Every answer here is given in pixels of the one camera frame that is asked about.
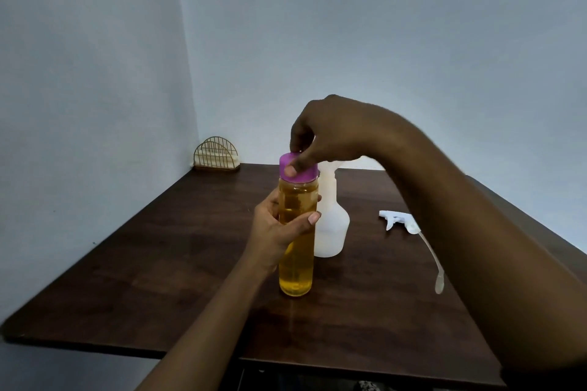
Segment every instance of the dark wooden table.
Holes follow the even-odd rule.
[[[276,166],[190,172],[114,232],[2,328],[8,342],[161,358],[218,289],[244,248]],[[265,283],[237,354],[245,364],[436,387],[501,387],[500,365],[419,236],[385,231],[378,211],[407,211],[384,172],[339,170],[350,215],[345,248],[315,259],[310,293]],[[587,257],[476,183],[584,281]]]

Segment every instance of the hand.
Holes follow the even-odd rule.
[[[377,105],[337,95],[312,100],[291,131],[290,150],[303,153],[285,174],[295,176],[321,161],[350,161],[363,155],[376,158],[382,139],[400,136],[410,128],[417,130],[400,115]]]
[[[288,245],[311,230],[320,219],[320,212],[308,212],[287,224],[281,224],[277,220],[278,193],[279,189],[276,188],[255,207],[251,234],[242,255],[266,276],[275,270]]]

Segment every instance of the fingernail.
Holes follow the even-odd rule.
[[[297,175],[297,172],[295,171],[293,166],[287,166],[286,168],[283,169],[283,172],[285,173],[285,176],[296,176]]]
[[[312,215],[308,217],[308,221],[310,222],[310,224],[314,225],[320,219],[321,216],[322,214],[320,212],[314,212]]]

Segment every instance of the white wall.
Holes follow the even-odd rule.
[[[275,163],[308,100],[380,104],[587,250],[587,0],[182,3],[202,138]]]
[[[179,0],[0,0],[0,320],[188,170]],[[131,389],[154,360],[0,345],[4,391]]]

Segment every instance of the bottle cap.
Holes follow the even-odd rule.
[[[291,161],[296,159],[301,153],[292,152],[281,155],[279,158],[279,177],[290,183],[309,183],[318,178],[318,164],[312,165],[309,169],[298,173],[296,176],[287,176],[283,170]]]

